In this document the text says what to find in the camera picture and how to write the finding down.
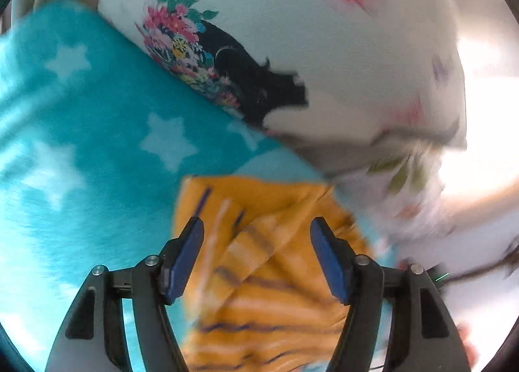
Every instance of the star-patterned blanket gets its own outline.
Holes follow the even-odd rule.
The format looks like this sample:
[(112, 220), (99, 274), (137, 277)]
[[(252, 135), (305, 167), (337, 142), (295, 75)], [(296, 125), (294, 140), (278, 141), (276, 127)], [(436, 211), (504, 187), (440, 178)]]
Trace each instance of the star-patterned blanket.
[[(36, 372), (90, 269), (160, 250), (183, 177), (232, 174), (321, 179), (76, 2), (52, 3), (0, 37), (0, 322)], [(182, 301), (168, 314), (182, 342)]]

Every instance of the floral print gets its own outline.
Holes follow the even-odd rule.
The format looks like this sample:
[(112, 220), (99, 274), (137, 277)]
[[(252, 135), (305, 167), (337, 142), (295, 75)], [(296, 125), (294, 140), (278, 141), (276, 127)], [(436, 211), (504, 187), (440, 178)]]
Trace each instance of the floral print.
[(147, 16), (137, 26), (151, 57), (216, 105), (239, 108), (232, 81), (214, 68), (214, 59), (199, 45), (199, 34), (206, 31), (202, 21), (218, 12), (198, 11), (198, 0), (157, 0), (147, 8)]

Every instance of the white pillow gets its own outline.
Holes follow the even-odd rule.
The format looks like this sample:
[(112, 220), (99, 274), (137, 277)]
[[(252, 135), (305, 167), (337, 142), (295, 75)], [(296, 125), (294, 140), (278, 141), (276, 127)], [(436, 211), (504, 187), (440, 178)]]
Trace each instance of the white pillow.
[(465, 145), (451, 0), (100, 0), (99, 11), (254, 126)]

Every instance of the folded orange cloth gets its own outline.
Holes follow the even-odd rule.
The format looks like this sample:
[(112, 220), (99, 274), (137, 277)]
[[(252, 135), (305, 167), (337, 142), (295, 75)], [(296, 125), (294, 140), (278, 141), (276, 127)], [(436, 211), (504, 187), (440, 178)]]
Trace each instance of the folded orange cloth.
[(184, 293), (194, 321), (183, 346), (189, 370), (290, 371), (327, 362), (348, 307), (330, 293), (310, 242), (311, 221), (324, 217), (356, 253), (369, 254), (333, 188), (187, 178), (175, 237), (193, 215), (205, 236)]

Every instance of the orange cloth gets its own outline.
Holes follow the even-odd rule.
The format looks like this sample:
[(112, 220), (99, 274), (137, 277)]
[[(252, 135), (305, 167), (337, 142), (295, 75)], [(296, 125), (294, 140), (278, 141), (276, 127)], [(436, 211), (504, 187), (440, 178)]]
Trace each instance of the orange cloth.
[(193, 215), (205, 230), (184, 293), (195, 321), (183, 347), (189, 370), (290, 371), (331, 358), (348, 307), (330, 293), (311, 221), (324, 217), (355, 252), (368, 253), (332, 191), (240, 177), (185, 180), (174, 235)]

